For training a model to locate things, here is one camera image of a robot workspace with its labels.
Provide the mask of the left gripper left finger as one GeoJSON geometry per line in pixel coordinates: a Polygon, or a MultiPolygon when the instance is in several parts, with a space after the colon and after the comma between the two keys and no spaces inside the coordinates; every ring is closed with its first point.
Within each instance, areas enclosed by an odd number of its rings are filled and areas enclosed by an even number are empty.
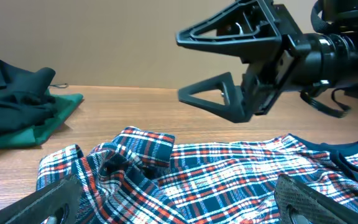
{"type": "Polygon", "coordinates": [[[66,175],[0,210],[0,223],[74,223],[80,197],[80,180],[66,175]]]}

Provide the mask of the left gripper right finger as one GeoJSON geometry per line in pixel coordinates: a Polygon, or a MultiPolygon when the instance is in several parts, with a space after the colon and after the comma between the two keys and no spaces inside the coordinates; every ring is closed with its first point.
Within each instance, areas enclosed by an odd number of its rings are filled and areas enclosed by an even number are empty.
{"type": "Polygon", "coordinates": [[[358,213],[294,178],[281,174],[274,199],[281,224],[358,224],[358,213]]]}

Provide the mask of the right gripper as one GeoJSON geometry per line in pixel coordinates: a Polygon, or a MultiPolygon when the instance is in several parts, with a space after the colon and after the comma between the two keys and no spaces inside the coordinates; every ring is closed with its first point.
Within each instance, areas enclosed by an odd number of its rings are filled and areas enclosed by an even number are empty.
{"type": "Polygon", "coordinates": [[[302,34],[283,4],[234,1],[222,11],[176,34],[180,47],[239,57],[249,67],[241,87],[229,72],[178,90],[182,103],[232,123],[265,115],[288,85],[296,56],[290,42],[302,34]]]}

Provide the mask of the plaid navy red shirt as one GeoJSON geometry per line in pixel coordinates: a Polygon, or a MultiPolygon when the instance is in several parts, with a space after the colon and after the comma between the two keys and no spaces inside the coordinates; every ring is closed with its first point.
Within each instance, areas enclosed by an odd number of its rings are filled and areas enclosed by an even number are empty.
{"type": "Polygon", "coordinates": [[[83,188],[77,223],[278,223],[281,174],[358,213],[358,141],[176,144],[129,126],[89,154],[72,144],[45,156],[37,188],[69,174],[83,188]]]}

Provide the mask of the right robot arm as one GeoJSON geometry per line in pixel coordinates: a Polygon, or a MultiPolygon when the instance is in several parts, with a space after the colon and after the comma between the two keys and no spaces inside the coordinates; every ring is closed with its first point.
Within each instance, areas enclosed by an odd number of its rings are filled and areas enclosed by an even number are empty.
{"type": "Polygon", "coordinates": [[[313,31],[303,33],[288,9],[272,0],[239,0],[180,31],[180,47],[240,58],[242,83],[230,73],[179,89],[182,103],[233,123],[266,115],[280,95],[297,91],[314,109],[343,118],[350,106],[330,108],[317,98],[326,90],[358,98],[358,1],[317,1],[313,31]]]}

